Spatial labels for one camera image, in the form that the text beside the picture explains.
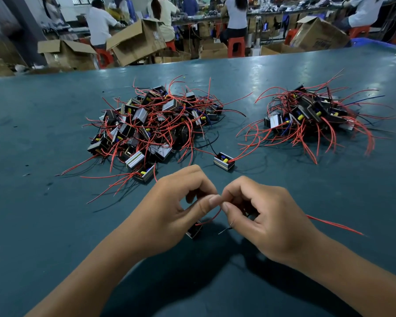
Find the woman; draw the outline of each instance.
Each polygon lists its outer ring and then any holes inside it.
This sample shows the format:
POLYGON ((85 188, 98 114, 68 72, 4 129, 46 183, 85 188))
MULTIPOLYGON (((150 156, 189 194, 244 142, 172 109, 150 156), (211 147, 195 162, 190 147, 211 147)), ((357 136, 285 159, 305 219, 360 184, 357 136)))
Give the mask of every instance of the woman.
POLYGON ((179 13, 180 10, 168 0, 152 0, 148 4, 148 14, 151 18, 163 22, 160 25, 165 42, 174 40, 174 28, 171 25, 171 16, 179 13))
POLYGON ((355 7, 356 13, 333 23, 334 26, 344 32, 358 26, 367 26, 377 21, 383 0, 350 0, 344 1, 343 7, 355 7))
POLYGON ((46 15, 55 23, 55 24, 64 24, 62 19, 60 18, 60 5, 55 6, 53 4, 53 0, 42 0, 42 4, 44 5, 44 10, 46 11, 46 15))
POLYGON ((222 8, 222 17, 229 15, 227 30, 220 34, 220 41, 227 45, 231 37, 244 37, 247 34, 248 0, 226 0, 222 8))

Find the black pants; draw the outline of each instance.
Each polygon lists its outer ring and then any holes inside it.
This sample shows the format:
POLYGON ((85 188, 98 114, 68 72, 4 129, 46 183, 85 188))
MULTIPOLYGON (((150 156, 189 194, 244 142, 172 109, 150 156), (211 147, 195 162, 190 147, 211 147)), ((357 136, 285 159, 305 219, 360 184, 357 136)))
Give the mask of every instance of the black pants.
MULTIPOLYGON (((243 28, 243 29, 229 29, 229 28, 227 28, 226 30, 224 30, 220 33, 220 42, 223 42, 224 44, 228 45, 227 41, 230 38, 244 37, 247 35, 247 31, 248 31, 248 28, 243 28)), ((237 44, 235 44, 233 46, 233 52, 236 52, 236 51, 238 51, 237 44)))

